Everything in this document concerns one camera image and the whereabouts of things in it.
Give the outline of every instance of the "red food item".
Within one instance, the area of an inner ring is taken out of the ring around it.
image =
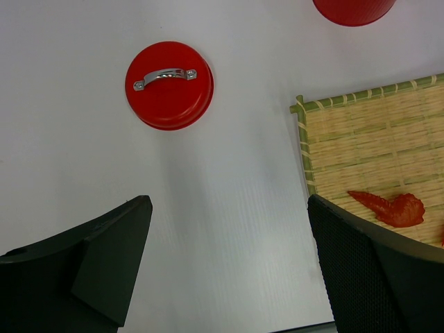
[[[412,227],[424,221],[424,205],[413,194],[400,194],[393,202],[367,192],[349,191],[348,194],[374,211],[376,219],[392,227]]]

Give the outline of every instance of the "woven mat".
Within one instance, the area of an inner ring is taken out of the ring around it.
[[[389,230],[441,247],[444,232],[444,74],[304,103],[300,147],[310,194]],[[412,193],[425,221],[393,228],[347,191],[389,200]]]

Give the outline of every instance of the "red cup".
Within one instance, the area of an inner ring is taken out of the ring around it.
[[[383,17],[396,0],[314,0],[319,12],[342,26],[365,26]]]

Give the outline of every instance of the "bamboo mat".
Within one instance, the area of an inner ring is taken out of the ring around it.
[[[441,247],[444,232],[444,74],[304,103],[300,147],[310,194],[389,230]],[[412,193],[424,222],[393,228],[347,191],[386,199]]]

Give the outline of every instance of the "table surface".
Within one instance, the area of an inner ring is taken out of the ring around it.
[[[120,332],[271,332],[332,320],[294,118],[306,100],[443,71],[444,1],[361,28],[310,0],[0,5],[0,252],[139,194],[154,212]],[[149,128],[123,83],[146,46],[197,49],[215,78],[194,125]]]

